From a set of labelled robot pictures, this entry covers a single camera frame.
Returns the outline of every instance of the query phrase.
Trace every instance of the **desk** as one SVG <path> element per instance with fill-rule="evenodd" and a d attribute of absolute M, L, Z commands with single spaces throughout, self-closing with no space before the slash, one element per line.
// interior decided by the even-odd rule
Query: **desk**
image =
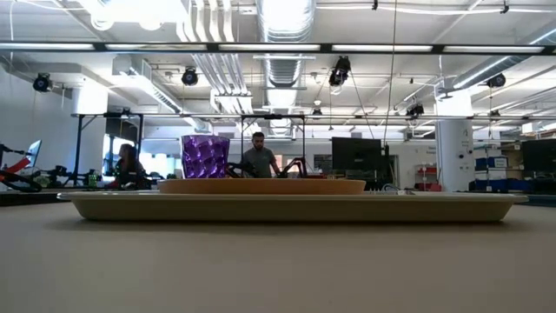
<path fill-rule="evenodd" d="M 556 310 L 556 210 L 496 224 L 93 223 L 0 208 L 0 311 Z"/>

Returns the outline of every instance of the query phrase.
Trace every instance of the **computer monitor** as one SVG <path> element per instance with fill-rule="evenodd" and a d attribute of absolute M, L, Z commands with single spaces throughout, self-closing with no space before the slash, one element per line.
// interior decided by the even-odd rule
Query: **computer monitor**
<path fill-rule="evenodd" d="M 526 141 L 521 150 L 524 170 L 556 172 L 556 139 Z"/>
<path fill-rule="evenodd" d="M 382 167 L 380 139 L 332 138 L 333 170 L 379 170 Z"/>
<path fill-rule="evenodd" d="M 41 149 L 41 140 L 37 140 L 31 144 L 29 149 L 27 150 L 27 159 L 29 160 L 29 164 L 25 166 L 25 168 L 32 168 L 35 167 L 36 164 L 36 157 L 38 156 L 38 151 Z"/>

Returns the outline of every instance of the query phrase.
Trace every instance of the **purple cup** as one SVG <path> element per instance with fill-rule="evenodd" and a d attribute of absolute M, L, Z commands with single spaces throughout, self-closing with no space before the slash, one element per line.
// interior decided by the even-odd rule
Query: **purple cup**
<path fill-rule="evenodd" d="M 184 178 L 224 178 L 229 139 L 211 135 L 182 136 Z"/>

